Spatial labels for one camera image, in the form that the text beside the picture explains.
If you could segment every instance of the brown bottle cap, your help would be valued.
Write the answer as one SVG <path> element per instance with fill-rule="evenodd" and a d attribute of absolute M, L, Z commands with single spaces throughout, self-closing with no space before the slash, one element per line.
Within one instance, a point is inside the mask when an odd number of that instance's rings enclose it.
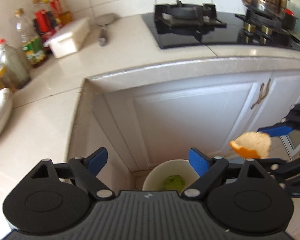
<path fill-rule="evenodd" d="M 37 3 L 40 3 L 41 0 L 33 0 L 32 2 L 33 2 L 33 4 L 37 4 Z"/>
<path fill-rule="evenodd" d="M 23 10 L 23 8 L 19 8 L 18 10 L 14 11 L 14 15 L 16 17 L 20 17 L 21 15 L 23 15 L 25 13 L 25 11 Z"/>

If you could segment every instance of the tile floor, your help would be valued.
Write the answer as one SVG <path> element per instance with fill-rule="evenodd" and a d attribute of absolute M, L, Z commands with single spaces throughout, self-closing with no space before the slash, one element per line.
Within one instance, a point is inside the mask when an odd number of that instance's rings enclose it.
<path fill-rule="evenodd" d="M 284 159 L 288 162 L 291 161 L 288 152 L 281 141 L 280 137 L 274 137 L 272 139 L 272 144 L 271 144 L 271 149 L 270 149 L 270 158 L 281 158 Z M 233 151 L 229 152 L 229 155 L 227 158 L 234 158 L 236 154 Z M 151 170 L 147 171 L 136 171 L 132 172 L 131 174 L 133 175 L 135 179 L 135 188 L 137 190 L 142 190 L 142 185 L 143 182 L 146 179 L 146 176 L 150 173 Z M 300 232 L 300 198 L 294 198 L 293 199 L 294 203 L 294 213 L 291 218 L 290 224 L 287 228 L 287 232 L 291 235 L 294 236 L 298 232 Z"/>

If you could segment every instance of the black glass cooktop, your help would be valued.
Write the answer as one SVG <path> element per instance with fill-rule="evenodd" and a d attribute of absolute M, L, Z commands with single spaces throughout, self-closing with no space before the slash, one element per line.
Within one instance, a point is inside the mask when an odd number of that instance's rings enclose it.
<path fill-rule="evenodd" d="M 154 21 L 154 14 L 141 15 L 155 40 L 161 49 L 216 45 L 216 44 L 245 44 L 280 47 L 300 50 L 300 42 L 287 31 L 282 30 L 280 34 L 273 33 L 271 37 L 246 35 L 243 25 L 244 21 L 232 13 L 218 13 L 218 19 L 226 23 L 226 27 L 181 27 L 169 28 L 163 22 Z"/>

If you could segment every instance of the white plastic container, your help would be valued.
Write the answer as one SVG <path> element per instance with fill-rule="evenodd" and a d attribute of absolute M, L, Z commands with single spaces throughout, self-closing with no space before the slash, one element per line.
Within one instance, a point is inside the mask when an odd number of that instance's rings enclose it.
<path fill-rule="evenodd" d="M 71 22 L 48 39 L 44 46 L 50 46 L 53 55 L 61 58 L 78 52 L 90 32 L 89 18 Z"/>
<path fill-rule="evenodd" d="M 200 176 L 187 160 L 171 160 L 156 166 L 146 177 L 142 190 L 159 190 L 163 182 L 170 176 L 180 175 L 185 181 L 185 190 Z"/>

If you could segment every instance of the gas stove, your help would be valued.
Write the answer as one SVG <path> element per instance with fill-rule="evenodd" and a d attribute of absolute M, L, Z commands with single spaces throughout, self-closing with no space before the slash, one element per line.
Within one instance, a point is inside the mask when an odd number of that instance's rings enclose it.
<path fill-rule="evenodd" d="M 247 10 L 245 15 L 217 13 L 214 4 L 159 4 L 142 15 L 161 49 L 246 44 L 300 50 L 300 42 L 282 29 L 279 19 Z"/>

